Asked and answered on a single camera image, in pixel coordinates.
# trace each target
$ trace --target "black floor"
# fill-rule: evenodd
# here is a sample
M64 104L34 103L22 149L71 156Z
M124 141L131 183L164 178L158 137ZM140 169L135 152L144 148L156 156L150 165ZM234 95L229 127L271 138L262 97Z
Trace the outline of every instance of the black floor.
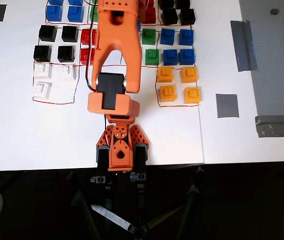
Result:
M205 165L199 185L202 200L193 213L191 239L284 240L284 162ZM184 198L195 182L198 167L165 170L147 168L146 208L150 219ZM103 192L90 184L94 169L74 170L91 202L102 203ZM2 193L0 239L92 239L83 216L71 207L75 189L67 176L70 170L23 172ZM0 172L0 181L13 172ZM114 191L113 212L137 224L137 194L128 175L119 176ZM93 215L97 228L104 220ZM175 239L183 210L147 232L144 240ZM102 239L132 240L118 226Z

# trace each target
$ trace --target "blue lego block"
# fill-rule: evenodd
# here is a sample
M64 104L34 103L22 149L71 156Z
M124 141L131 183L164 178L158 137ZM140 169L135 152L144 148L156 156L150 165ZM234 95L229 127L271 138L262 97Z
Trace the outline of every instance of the blue lego block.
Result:
M193 65L196 62L193 49L181 49L179 56L180 65Z
M68 3L70 5L82 6L83 5L83 0L68 0Z
M181 29L178 44L184 46L192 46L194 41L194 31Z
M59 5L59 6L62 6L62 5L63 5L63 1L64 1L64 0L48 0L48 2L49 2L51 5Z
M178 65L178 50L170 49L163 51L163 65L164 66L174 66Z
M173 45L175 37L174 29L162 28L160 44Z
M70 22L82 23L84 10L82 6L69 6L67 18Z
M49 22L61 22L62 21L62 7L61 6L47 6L46 19Z

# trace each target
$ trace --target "black lego block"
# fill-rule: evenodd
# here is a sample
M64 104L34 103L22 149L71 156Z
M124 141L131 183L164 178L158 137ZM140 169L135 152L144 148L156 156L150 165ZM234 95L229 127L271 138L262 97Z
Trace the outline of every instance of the black lego block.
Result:
M189 9L190 0L175 0L176 9Z
M38 37L44 42L55 42L57 31L58 30L55 26L41 25Z
M194 9L181 9L180 12L181 25L192 25L196 21Z
M162 11L162 18L165 25L177 24L178 15L175 8L166 9Z
M59 46L57 51L57 59L60 63L74 62L74 48L73 46Z
M62 40L67 43L78 41L78 29L76 26L63 26Z
M158 0L158 4L162 10L172 9L174 7L174 0Z
M35 46L33 58L37 62L50 62L52 49L50 46Z

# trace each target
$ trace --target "electrical wire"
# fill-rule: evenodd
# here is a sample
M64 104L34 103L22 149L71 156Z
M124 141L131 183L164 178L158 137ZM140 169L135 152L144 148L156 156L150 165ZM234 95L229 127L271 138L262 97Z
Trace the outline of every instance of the electrical wire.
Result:
M97 90L93 89L90 85L89 82L89 75L90 75L90 61L91 61L91 53L92 53L92 33L93 33L93 22L94 22L94 17L95 17L95 10L96 10L96 6L97 4L94 3L93 4L93 8L92 8L92 20L91 20L91 25L90 25L90 37L89 37L89 42L88 42L88 46L89 46L89 53L87 56L87 61L86 61L86 70L85 70L85 79L86 79L86 84L88 86L88 88L92 91L92 92L96 92Z

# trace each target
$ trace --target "gray square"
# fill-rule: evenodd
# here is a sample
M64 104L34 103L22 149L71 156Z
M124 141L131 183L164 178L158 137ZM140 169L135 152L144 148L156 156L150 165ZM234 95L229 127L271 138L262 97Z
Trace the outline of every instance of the gray square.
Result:
M238 118L238 96L236 94L216 94L217 118Z

